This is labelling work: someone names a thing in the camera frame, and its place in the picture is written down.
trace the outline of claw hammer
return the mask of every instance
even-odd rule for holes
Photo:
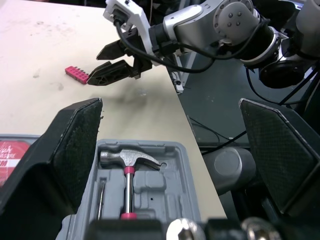
[[[125,175],[125,212],[121,214],[121,219],[136,219],[137,214],[133,212],[134,204],[134,184],[133,178],[135,174],[135,164],[138,159],[144,161],[146,165],[159,170],[161,164],[152,156],[144,152],[122,149],[120,152],[101,151],[101,164],[120,164],[124,168]]]

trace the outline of table surface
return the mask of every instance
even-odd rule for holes
[[[43,134],[57,112],[72,103],[103,101],[98,139],[172,141],[188,152],[201,218],[225,218],[196,140],[164,66],[140,79],[109,86],[82,85],[65,75],[90,73],[97,54],[116,41],[103,8],[0,0],[0,133]],[[124,57],[132,64],[133,59]]]

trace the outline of gray tool case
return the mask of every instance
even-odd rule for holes
[[[36,136],[0,136],[0,141],[32,144]],[[170,223],[177,218],[201,221],[198,201],[186,149],[177,142],[99,140],[95,157],[77,214],[67,216],[57,240],[82,240],[89,223],[98,218],[99,186],[105,183],[102,219],[119,219],[124,207],[126,177],[118,165],[101,166],[100,152],[134,149],[161,163],[154,170],[137,162],[133,177],[134,212],[138,219],[158,219]]]

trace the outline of black cable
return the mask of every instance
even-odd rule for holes
[[[213,132],[213,133],[215,133],[215,134],[219,135],[220,137],[222,137],[222,138],[224,138],[224,139],[226,139],[226,140],[228,140],[228,141],[230,140],[229,138],[227,138],[227,137],[225,137],[225,136],[221,135],[220,133],[216,132],[215,130],[213,130],[213,129],[211,129],[211,128],[207,127],[206,125],[203,125],[201,122],[198,122],[197,120],[193,119],[192,117],[190,117],[190,116],[189,116],[189,118],[190,118],[192,121],[194,121],[195,123],[197,123],[197,124],[199,124],[199,125],[203,126],[205,129],[207,129],[207,130],[209,130],[209,131],[211,131],[211,132]]]
[[[197,123],[192,123],[192,126],[197,126],[197,127],[199,127],[199,128],[203,128],[203,129],[205,129],[205,130],[208,130],[208,131],[212,132],[212,133],[216,136],[216,138],[218,139],[218,143],[220,143],[220,137],[219,137],[219,135],[218,135],[215,131],[213,131],[212,129],[210,129],[210,128],[206,127],[206,126],[197,124]]]
[[[292,92],[290,92],[284,99],[282,99],[278,104],[283,105],[286,101],[288,101],[294,94],[296,94],[304,85],[306,85],[312,78],[313,76],[317,73],[320,74],[320,65],[317,64],[313,71],[307,76],[295,89],[293,89]]]
[[[304,85],[306,85],[306,83],[308,83],[308,82],[311,80],[311,78],[312,78],[317,72],[318,72],[318,73],[317,73],[317,76],[320,75],[319,69],[320,69],[320,66],[319,66],[319,64],[317,64],[317,65],[315,66],[314,70],[313,70],[297,87],[295,87],[295,89],[294,89],[292,92],[290,92],[284,99],[282,99],[282,100],[281,100],[279,103],[277,103],[277,104],[280,105],[280,106],[283,105],[283,104],[285,104],[285,102],[286,102],[288,99],[290,99],[295,93],[297,93]],[[203,152],[201,155],[204,156],[204,155],[207,155],[207,154],[212,153],[212,152],[214,152],[214,151],[217,151],[217,150],[219,150],[219,149],[227,146],[228,144],[233,143],[235,140],[241,138],[241,137],[242,137],[243,135],[245,135],[246,133],[247,133],[247,131],[245,130],[245,131],[243,131],[242,133],[240,133],[239,135],[237,135],[236,137],[234,137],[233,139],[231,139],[230,141],[227,141],[227,142],[225,142],[224,144],[221,144],[220,146],[213,147],[212,149]]]
[[[153,55],[150,55],[150,54],[147,54],[146,52],[134,47],[133,45],[131,45],[130,42],[128,42],[128,40],[124,37],[122,31],[121,31],[121,22],[118,20],[118,19],[114,19],[114,22],[113,24],[115,25],[116,27],[116,30],[117,30],[117,33],[121,39],[121,42],[123,43],[123,45],[128,49],[130,50],[132,53],[138,55],[139,57],[142,57],[144,59],[147,59],[147,60],[150,60],[150,61],[154,61],[158,64],[162,64],[168,68],[172,68],[172,69],[175,69],[177,71],[180,71],[180,72],[184,72],[184,73],[189,73],[189,74],[199,74],[199,73],[203,73],[205,72],[206,70],[208,70],[212,64],[215,62],[214,59],[210,59],[210,62],[203,68],[200,68],[200,69],[190,69],[190,68],[185,68],[185,67],[181,67],[181,66],[176,66],[174,64],[171,64],[169,62],[166,62],[166,61],[163,61],[161,60],[160,58],[156,57],[156,56],[153,56]]]
[[[207,155],[207,154],[212,153],[212,152],[214,152],[214,151],[217,151],[217,150],[219,150],[219,149],[222,149],[222,148],[224,148],[225,146],[227,146],[227,145],[233,143],[234,141],[238,140],[239,138],[241,138],[241,137],[242,137],[243,135],[245,135],[246,133],[247,133],[247,131],[243,131],[242,133],[240,133],[238,136],[234,137],[233,139],[231,139],[231,140],[229,140],[229,141],[226,141],[225,143],[223,143],[223,144],[221,144],[221,145],[219,145],[219,146],[217,146],[217,147],[214,147],[214,148],[212,148],[211,150],[205,151],[205,152],[201,153],[201,155],[204,156],[204,155]]]
[[[185,49],[189,49],[189,50],[192,50],[198,54],[201,54],[205,57],[208,57],[208,58],[212,58],[212,59],[216,59],[216,60],[229,60],[229,59],[233,59],[235,57],[237,57],[239,54],[241,54],[245,49],[246,47],[250,44],[250,42],[252,41],[252,39],[254,38],[254,36],[256,35],[257,31],[264,25],[264,24],[267,24],[268,21],[262,21],[260,22],[254,29],[254,31],[252,32],[251,36],[248,38],[248,40],[244,43],[244,45],[238,50],[236,51],[235,53],[229,55],[229,56],[219,56],[219,55],[214,55],[214,54],[211,54],[207,51],[204,51],[198,47],[195,47],[195,46],[191,46],[191,45],[188,45],[188,44],[185,44],[185,43],[182,43],[182,42],[178,42],[178,46],[179,47],[182,47],[182,48],[185,48]]]
[[[251,78],[250,78],[249,69],[247,67],[245,68],[245,74],[246,74],[246,79],[248,80],[249,86],[250,86],[251,90],[254,92],[255,95],[257,95],[259,98],[261,98],[262,100],[264,100],[264,101],[266,101],[268,103],[279,104],[279,102],[271,101],[269,99],[266,99],[263,96],[261,96],[259,93],[257,93],[257,91],[255,90],[255,88],[254,88],[254,86],[252,84],[252,81],[251,81]],[[308,101],[308,99],[302,99],[302,100],[299,100],[299,101],[286,102],[285,104],[286,105],[300,104],[300,103],[303,103],[305,101]]]

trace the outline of black foam pad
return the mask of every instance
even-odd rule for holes
[[[308,189],[319,184],[314,179],[319,135],[286,107],[243,99],[240,109],[251,153],[272,199],[282,213],[298,214],[312,198]]]
[[[0,188],[2,240],[54,240],[80,206],[95,156],[102,101],[68,106]]]

